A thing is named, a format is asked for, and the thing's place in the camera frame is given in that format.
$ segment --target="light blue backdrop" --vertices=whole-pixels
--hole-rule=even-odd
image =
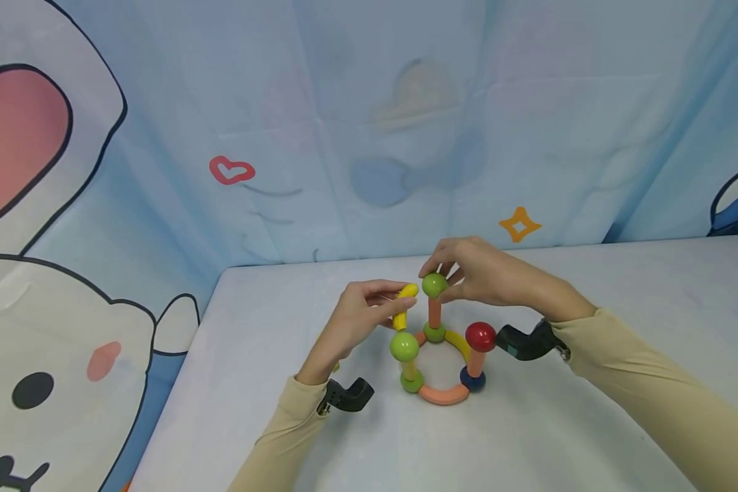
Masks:
[[[59,4],[128,113],[30,253],[156,315],[234,265],[705,235],[738,172],[738,0]],[[514,243],[518,207],[541,228]]]

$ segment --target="red heart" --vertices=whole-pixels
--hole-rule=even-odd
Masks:
[[[243,167],[246,172],[241,172],[240,174],[236,174],[235,176],[227,177],[224,176],[224,172],[219,167],[219,164],[223,164],[224,167],[228,169],[228,171],[231,169],[235,169],[235,167]],[[235,185],[236,182],[251,180],[251,178],[256,175],[256,171],[254,170],[254,167],[252,167],[248,162],[233,162],[223,155],[219,155],[213,157],[213,159],[210,160],[210,174],[212,174],[213,177],[223,185]]]

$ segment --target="black clip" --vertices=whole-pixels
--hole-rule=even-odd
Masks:
[[[364,378],[355,379],[349,389],[333,379],[328,380],[324,402],[342,411],[361,411],[369,403],[374,388]]]
[[[564,361],[571,357],[569,348],[555,336],[552,326],[546,320],[541,320],[530,335],[525,335],[512,325],[506,325],[497,333],[495,345],[512,354],[518,361],[533,361],[544,357],[552,349],[556,349]]]

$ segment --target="finger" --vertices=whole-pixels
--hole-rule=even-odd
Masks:
[[[456,261],[456,257],[454,256],[454,245],[456,245],[456,238],[441,239],[430,258],[426,260],[421,267],[419,278],[422,279],[427,274],[436,271],[437,266],[441,263]]]
[[[440,304],[446,304],[447,302],[456,301],[457,299],[465,299],[465,284],[457,284],[455,286],[448,287],[443,290],[440,297],[437,297],[437,301]]]
[[[393,301],[394,299],[399,297],[399,292],[395,290],[389,290],[387,292],[377,292],[373,294],[371,297],[385,297],[386,299]]]
[[[463,278],[465,278],[465,271],[462,268],[458,268],[454,271],[454,274],[448,278],[448,285],[456,285],[458,281]]]
[[[363,282],[355,282],[355,284],[359,286],[364,294],[364,297],[369,297],[372,295],[377,295],[379,292],[399,292],[408,283],[397,282],[395,280],[376,279],[365,280]]]
[[[379,325],[379,323],[386,318],[405,312],[413,306],[415,306],[415,297],[399,297],[399,299],[394,299],[388,304],[374,307],[372,311],[373,316],[376,319],[375,323],[378,323]]]
[[[449,273],[451,273],[451,269],[454,268],[453,261],[448,261],[447,263],[443,263],[440,265],[440,270],[437,272],[440,273],[443,277],[447,277]]]
[[[375,295],[372,297],[367,297],[367,304],[371,307],[374,307],[376,305],[384,305],[388,304],[393,299],[386,299],[383,296]]]

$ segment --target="toy structure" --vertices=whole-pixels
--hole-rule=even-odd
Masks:
[[[406,392],[417,393],[421,398],[435,405],[453,405],[465,400],[471,392],[478,392],[487,384],[484,358],[495,348],[497,333],[488,323],[477,322],[467,327],[465,336],[448,330],[442,325],[442,305],[437,301],[441,292],[448,288],[446,278],[439,273],[430,273],[422,282],[424,294],[429,297],[429,320],[423,330],[415,335],[406,332],[407,313],[394,317],[394,328],[398,333],[391,340],[391,356],[402,366],[400,382]],[[415,284],[406,285],[400,297],[414,297],[418,293]],[[450,343],[462,354],[465,367],[459,373],[461,383],[451,389],[435,389],[426,385],[423,374],[415,365],[420,347],[426,343]]]

